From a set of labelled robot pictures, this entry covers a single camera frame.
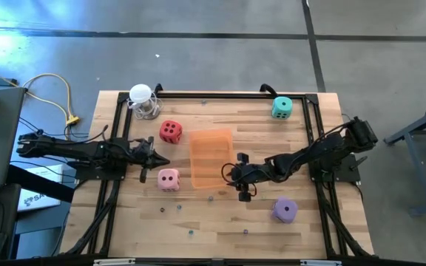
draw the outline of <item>orange container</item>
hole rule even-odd
[[[226,186],[221,167],[234,162],[231,129],[190,132],[190,165],[194,188]]]

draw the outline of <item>gray floor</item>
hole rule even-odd
[[[426,0],[309,4],[316,34],[426,35]],[[0,0],[0,27],[305,34],[304,21],[297,0]],[[338,93],[343,112],[367,119],[380,140],[424,114],[425,42],[318,41],[317,46],[327,92]],[[280,91],[317,91],[308,41],[0,36],[1,74],[25,81],[43,72],[70,82],[73,111],[83,119],[78,132],[89,130],[101,89],[161,82],[166,89],[256,91],[269,83]],[[36,81],[33,91],[66,102],[65,88],[56,79]],[[64,128],[59,110],[32,98],[21,116],[48,132]],[[25,132],[20,126],[18,133]],[[422,191],[406,146],[389,148],[381,141],[366,155],[360,172],[376,254],[426,262],[426,215],[408,215],[409,207],[422,204]],[[63,211],[58,216],[61,224]],[[43,241],[50,233],[45,235],[30,239]],[[34,256],[30,245],[23,243],[21,249],[20,257]]]

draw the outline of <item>pink dice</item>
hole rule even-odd
[[[173,168],[160,170],[157,186],[162,191],[177,191],[180,188],[180,173]]]

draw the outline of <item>gray metal frame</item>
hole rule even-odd
[[[413,122],[409,126],[404,127],[396,134],[393,134],[390,137],[386,137],[384,139],[384,142],[391,146],[399,140],[405,140],[405,142],[407,143],[408,151],[410,153],[412,164],[416,169],[417,178],[422,184],[422,187],[425,189],[426,198],[426,176],[422,166],[422,159],[418,153],[415,142],[413,140],[413,136],[415,134],[418,134],[423,129],[426,129],[426,115]],[[426,203],[423,206],[411,208],[409,212],[412,216],[426,214]]]

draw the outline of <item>wooden table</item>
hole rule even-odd
[[[93,115],[91,135],[112,125],[117,91],[101,91]],[[319,93],[319,106],[325,131],[342,123],[337,94]],[[171,160],[162,168],[177,168],[181,174],[178,192],[157,189],[157,174],[148,173],[147,182],[139,182],[139,166],[130,166],[121,183],[109,256],[230,259],[325,258],[322,227],[315,187],[308,179],[308,167],[302,168],[284,183],[257,184],[257,196],[249,203],[239,202],[234,188],[193,189],[190,183],[189,132],[204,129],[231,129],[234,152],[249,154],[251,163],[263,163],[265,157],[294,152],[308,145],[302,105],[294,101],[287,120],[270,115],[272,100],[246,99],[165,99],[163,111],[155,120],[132,118],[129,139],[155,137],[157,152]],[[158,137],[164,120],[183,126],[179,145]],[[311,119],[314,136],[317,125]],[[119,129],[124,126],[121,119]],[[100,182],[83,184],[73,197],[61,251],[71,248],[93,220]],[[342,221],[363,248],[372,253],[365,212],[359,192],[348,183],[337,183]],[[270,218],[271,207],[279,196],[297,202],[295,221],[286,225]],[[334,248],[338,252],[336,230],[331,226]],[[104,223],[97,249],[104,235]]]

